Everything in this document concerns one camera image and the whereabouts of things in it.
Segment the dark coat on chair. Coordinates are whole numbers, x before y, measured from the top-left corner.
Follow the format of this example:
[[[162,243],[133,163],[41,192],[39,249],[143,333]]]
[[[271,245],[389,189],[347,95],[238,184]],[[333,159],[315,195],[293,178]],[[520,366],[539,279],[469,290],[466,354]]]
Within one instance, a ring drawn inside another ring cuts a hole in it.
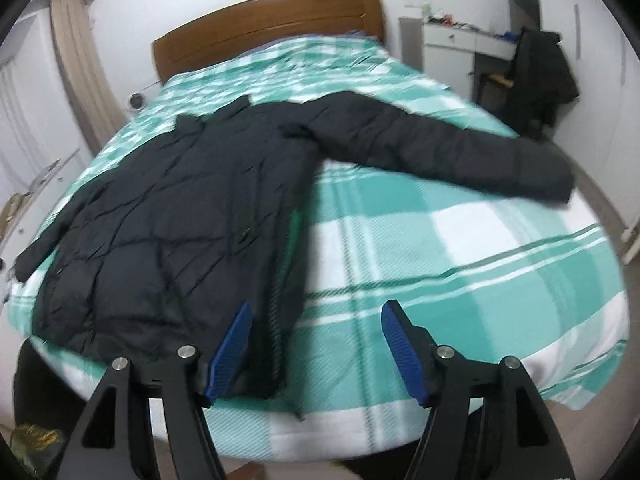
[[[520,136],[541,140],[553,128],[561,105],[574,102],[578,85],[564,51],[561,35],[523,27],[506,74],[513,82],[506,92],[503,122]]]

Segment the brown wooden headboard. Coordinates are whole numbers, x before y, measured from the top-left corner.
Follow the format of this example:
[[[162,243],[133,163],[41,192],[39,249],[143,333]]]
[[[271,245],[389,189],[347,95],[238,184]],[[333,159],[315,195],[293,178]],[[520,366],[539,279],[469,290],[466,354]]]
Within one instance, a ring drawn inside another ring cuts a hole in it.
[[[385,41],[381,0],[246,0],[183,24],[152,43],[160,81],[271,41],[363,32]]]

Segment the grey panel beside desk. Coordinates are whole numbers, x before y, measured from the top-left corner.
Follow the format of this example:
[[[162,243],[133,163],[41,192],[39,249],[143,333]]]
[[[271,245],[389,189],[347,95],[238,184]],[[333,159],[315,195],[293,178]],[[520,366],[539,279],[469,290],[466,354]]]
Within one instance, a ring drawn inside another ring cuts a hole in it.
[[[401,62],[423,72],[423,34],[420,18],[398,18]]]

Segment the beige curtain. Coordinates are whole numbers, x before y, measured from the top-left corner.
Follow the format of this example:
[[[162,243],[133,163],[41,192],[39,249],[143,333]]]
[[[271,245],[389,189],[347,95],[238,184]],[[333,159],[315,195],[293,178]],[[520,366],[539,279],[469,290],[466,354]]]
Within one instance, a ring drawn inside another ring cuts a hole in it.
[[[85,0],[49,0],[56,62],[80,131],[98,154],[126,125],[94,42]]]

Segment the green white plaid bedspread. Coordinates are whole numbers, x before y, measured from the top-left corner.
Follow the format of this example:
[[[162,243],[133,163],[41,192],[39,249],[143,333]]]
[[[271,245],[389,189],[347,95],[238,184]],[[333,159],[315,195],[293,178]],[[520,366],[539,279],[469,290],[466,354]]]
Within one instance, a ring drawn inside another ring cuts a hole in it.
[[[174,125],[248,93],[304,102],[354,90],[498,136],[498,119],[362,38],[287,39],[171,77],[62,196]],[[216,447],[238,460],[311,462],[416,440],[427,411],[409,398],[380,311],[397,299],[413,323],[465,356],[523,361],[544,399],[584,408],[614,376],[628,301],[605,230],[575,191],[563,207],[325,162],[314,184],[308,292],[285,400],[217,401]]]

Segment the white low drawer cabinet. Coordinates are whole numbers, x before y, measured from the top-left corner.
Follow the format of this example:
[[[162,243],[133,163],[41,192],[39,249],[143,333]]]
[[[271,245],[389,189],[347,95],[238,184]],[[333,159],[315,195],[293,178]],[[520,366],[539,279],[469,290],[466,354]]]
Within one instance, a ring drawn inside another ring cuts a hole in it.
[[[36,179],[32,190],[26,195],[26,204],[17,211],[6,238],[1,242],[1,259],[6,266],[10,266],[32,242],[54,206],[85,168],[80,149],[76,148]]]

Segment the white sheer curtain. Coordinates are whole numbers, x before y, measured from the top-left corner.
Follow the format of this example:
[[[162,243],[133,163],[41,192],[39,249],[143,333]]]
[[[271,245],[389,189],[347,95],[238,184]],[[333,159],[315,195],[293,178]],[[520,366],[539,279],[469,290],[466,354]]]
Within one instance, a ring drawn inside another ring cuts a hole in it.
[[[1,63],[1,203],[32,191],[54,164],[27,120],[15,69],[14,58]]]

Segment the small white round fan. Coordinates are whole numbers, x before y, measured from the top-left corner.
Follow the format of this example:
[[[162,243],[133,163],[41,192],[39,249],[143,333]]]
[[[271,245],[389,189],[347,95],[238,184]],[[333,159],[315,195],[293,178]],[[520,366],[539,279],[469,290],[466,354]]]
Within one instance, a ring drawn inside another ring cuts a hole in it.
[[[146,96],[141,92],[134,92],[128,96],[127,107],[131,113],[141,112],[148,104]]]

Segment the white desk with drawer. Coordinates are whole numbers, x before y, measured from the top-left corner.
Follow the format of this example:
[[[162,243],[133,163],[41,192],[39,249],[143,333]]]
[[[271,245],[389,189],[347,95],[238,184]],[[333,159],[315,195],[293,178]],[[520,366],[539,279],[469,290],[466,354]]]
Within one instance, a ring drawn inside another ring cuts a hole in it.
[[[482,32],[434,24],[422,25],[422,66],[427,77],[474,101],[484,58],[509,62],[515,44]]]

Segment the black puffer jacket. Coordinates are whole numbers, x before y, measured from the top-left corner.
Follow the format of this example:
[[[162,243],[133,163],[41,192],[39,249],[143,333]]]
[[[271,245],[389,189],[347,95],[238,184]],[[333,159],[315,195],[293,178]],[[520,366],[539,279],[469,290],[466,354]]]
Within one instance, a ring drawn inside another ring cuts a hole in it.
[[[355,92],[303,103],[240,96],[84,184],[14,264],[42,277],[32,334],[94,361],[213,354],[241,307],[250,339],[231,391],[288,388],[306,304],[314,184],[325,162],[562,205],[570,164],[522,138],[462,129]]]

